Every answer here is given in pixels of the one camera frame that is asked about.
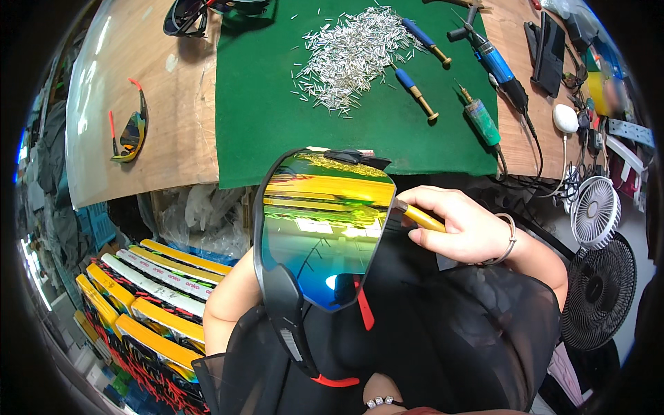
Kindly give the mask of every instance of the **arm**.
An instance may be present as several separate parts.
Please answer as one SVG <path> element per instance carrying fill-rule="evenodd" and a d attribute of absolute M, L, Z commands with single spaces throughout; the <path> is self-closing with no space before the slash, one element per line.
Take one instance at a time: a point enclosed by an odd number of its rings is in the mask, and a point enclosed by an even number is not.
<path fill-rule="evenodd" d="M 410 239 L 423 248 L 468 264 L 498 258 L 507 249 L 509 225 L 461 191 L 420 186 L 397 197 L 445 219 L 448 233 L 423 228 L 410 231 Z M 517 242 L 505 263 L 548 285 L 562 311 L 567 297 L 567 269 L 551 249 L 517 229 Z"/>
<path fill-rule="evenodd" d="M 251 307 L 261 299 L 254 272 L 254 249 L 251 248 L 210 294 L 203 313 L 205 354 L 223 353 L 230 334 Z"/>

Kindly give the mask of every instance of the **stacked display board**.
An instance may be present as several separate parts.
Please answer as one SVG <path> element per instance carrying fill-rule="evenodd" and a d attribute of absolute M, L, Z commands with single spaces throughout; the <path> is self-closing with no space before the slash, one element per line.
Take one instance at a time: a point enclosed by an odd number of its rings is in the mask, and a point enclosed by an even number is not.
<path fill-rule="evenodd" d="M 93 260 L 76 283 L 88 321 L 122 369 L 193 415 L 206 410 L 191 366 L 205 355 L 205 301 L 231 269 L 144 240 Z"/>

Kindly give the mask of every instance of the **desk fan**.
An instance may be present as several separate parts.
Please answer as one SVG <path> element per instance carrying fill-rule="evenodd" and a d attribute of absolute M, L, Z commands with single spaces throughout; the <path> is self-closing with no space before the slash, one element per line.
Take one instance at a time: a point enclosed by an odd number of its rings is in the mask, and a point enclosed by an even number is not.
<path fill-rule="evenodd" d="M 606 344 L 622 325 L 636 289 L 636 262 L 627 240 L 616 232 L 620 199 L 613 183 L 591 177 L 572 204 L 572 233 L 581 248 L 567 268 L 562 337 L 580 350 Z"/>

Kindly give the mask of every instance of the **white mouse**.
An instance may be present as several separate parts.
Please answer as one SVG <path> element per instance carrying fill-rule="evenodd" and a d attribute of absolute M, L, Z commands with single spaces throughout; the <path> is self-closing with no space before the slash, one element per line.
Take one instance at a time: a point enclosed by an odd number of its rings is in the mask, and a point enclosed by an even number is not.
<path fill-rule="evenodd" d="M 553 108 L 553 122 L 565 134 L 576 133 L 576 130 L 579 129 L 579 121 L 574 108 L 564 104 L 558 104 Z"/>

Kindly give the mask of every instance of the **smartphone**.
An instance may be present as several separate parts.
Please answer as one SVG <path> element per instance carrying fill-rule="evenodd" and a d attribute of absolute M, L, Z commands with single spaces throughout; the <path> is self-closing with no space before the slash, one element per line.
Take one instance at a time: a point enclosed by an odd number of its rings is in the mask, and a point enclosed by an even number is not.
<path fill-rule="evenodd" d="M 564 59 L 565 31 L 543 11 L 535 71 L 531 81 L 553 98 L 558 96 Z"/>

